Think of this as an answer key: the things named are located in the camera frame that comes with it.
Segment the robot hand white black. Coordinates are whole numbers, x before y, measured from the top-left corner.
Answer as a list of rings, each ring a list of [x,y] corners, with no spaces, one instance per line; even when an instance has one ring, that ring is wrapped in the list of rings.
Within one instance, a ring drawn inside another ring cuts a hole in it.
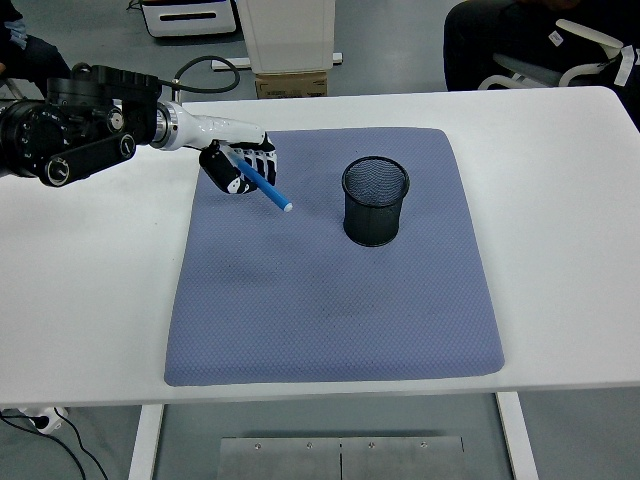
[[[270,185],[276,184],[277,154],[266,131],[251,123],[209,115],[192,115],[170,103],[174,125],[164,149],[189,147],[199,151],[199,164],[213,183],[227,194],[246,194],[257,185],[238,168],[246,163]]]

